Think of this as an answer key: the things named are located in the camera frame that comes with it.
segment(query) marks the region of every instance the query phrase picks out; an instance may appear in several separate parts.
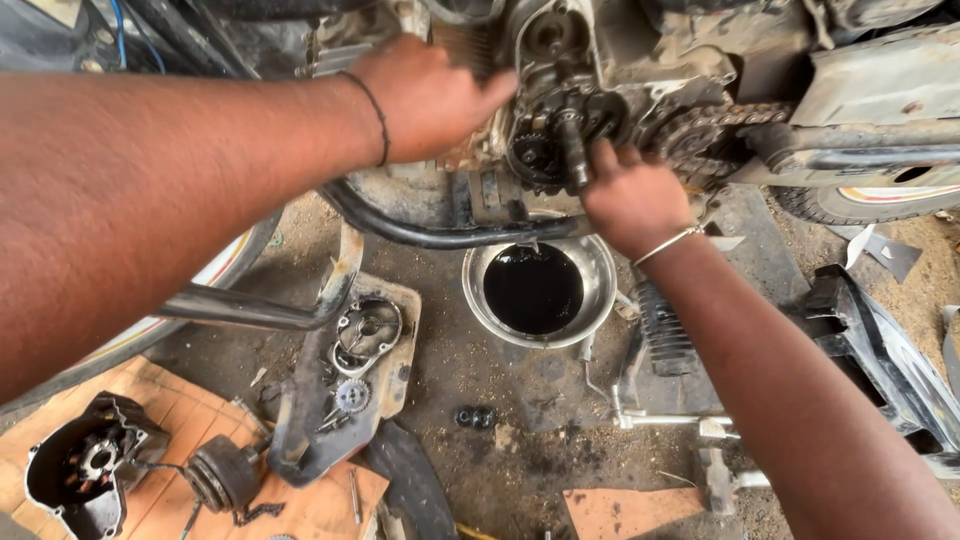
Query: white rim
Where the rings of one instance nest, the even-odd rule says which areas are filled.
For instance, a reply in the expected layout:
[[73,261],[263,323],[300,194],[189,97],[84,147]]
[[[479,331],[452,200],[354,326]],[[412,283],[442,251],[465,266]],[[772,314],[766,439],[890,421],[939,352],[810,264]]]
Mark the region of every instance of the white rim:
[[858,203],[888,205],[907,201],[921,201],[960,191],[960,185],[934,187],[839,187],[840,194]]
[[[232,266],[240,257],[240,253],[243,252],[247,242],[250,241],[250,236],[251,232],[247,231],[243,233],[243,235],[230,242],[230,245],[228,245],[224,251],[220,252],[215,259],[205,266],[199,274],[194,276],[193,280],[191,281],[200,285],[216,286],[217,283],[222,280],[230,266]],[[145,317],[140,319],[135,325],[121,332],[119,335],[108,341],[103,347],[97,349],[93,353],[90,353],[90,355],[84,358],[82,362],[89,362],[90,360],[95,360],[108,353],[112,353],[124,345],[129,344],[131,341],[139,338],[148,331],[155,329],[160,325],[160,323],[163,322],[165,322],[165,319],[157,319],[155,317]]]

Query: blue wire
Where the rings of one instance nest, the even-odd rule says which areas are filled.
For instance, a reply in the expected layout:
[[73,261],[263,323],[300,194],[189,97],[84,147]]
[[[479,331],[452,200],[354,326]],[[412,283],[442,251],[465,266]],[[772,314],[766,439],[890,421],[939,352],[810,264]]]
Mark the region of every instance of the blue wire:
[[140,23],[136,20],[136,13],[131,11],[130,6],[124,3],[124,7],[127,8],[127,13],[130,14],[130,21],[133,23],[133,27],[136,28],[136,31],[140,33],[140,36],[143,37],[143,42],[147,44],[147,48],[150,49],[150,54],[154,55],[154,60],[156,61],[156,67],[160,69],[160,73],[166,73],[167,68],[163,65],[163,58],[160,57],[160,52],[154,47],[154,42],[150,39],[150,36],[147,36],[147,33],[143,31],[143,28],[140,27]]
[[127,69],[127,48],[123,45],[123,13],[117,0],[110,0],[113,14],[117,17],[117,47],[120,49],[120,69]]

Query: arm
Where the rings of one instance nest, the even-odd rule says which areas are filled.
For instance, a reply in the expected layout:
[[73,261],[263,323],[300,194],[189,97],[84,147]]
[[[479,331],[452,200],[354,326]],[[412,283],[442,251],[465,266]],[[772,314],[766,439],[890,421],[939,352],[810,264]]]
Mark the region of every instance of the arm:
[[[412,36],[350,71],[387,118],[393,162],[439,155],[516,88],[501,73],[481,89]],[[383,153],[371,102],[343,76],[4,73],[0,125],[0,402],[159,307],[272,210]]]
[[[593,153],[584,207],[617,251],[636,260],[689,225],[667,167],[607,141]],[[676,310],[798,538],[960,537],[960,518],[920,457],[701,234],[640,269]]]

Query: black thread bracelet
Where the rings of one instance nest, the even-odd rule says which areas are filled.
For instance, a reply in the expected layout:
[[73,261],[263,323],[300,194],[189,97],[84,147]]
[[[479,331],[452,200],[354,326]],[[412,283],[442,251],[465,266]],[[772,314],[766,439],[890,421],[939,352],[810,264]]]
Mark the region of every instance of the black thread bracelet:
[[387,163],[387,154],[390,153],[390,134],[387,133],[387,115],[383,113],[380,105],[376,103],[376,99],[373,98],[373,93],[370,92],[370,89],[367,88],[367,85],[363,84],[363,81],[361,81],[359,77],[348,71],[341,71],[339,74],[347,77],[347,79],[355,85],[360,86],[360,89],[363,90],[370,99],[370,104],[373,105],[373,109],[376,110],[376,117],[380,120],[380,126],[383,128],[383,158],[380,159],[380,163],[377,165],[378,167],[382,167]]

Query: hand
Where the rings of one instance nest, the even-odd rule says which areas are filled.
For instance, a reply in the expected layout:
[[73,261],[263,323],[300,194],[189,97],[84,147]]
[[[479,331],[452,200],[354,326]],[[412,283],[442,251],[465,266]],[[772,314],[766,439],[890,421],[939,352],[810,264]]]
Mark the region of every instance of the hand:
[[590,152],[593,174],[581,202],[616,251],[637,260],[692,225],[684,187],[659,158],[646,162],[633,145],[614,151],[606,139]]
[[[517,85],[514,71],[503,70],[481,88],[469,70],[450,65],[442,47],[412,34],[381,43],[348,71],[387,117],[387,161],[393,163],[430,160],[453,148],[507,103]],[[379,162],[383,142],[375,114],[373,122]]]

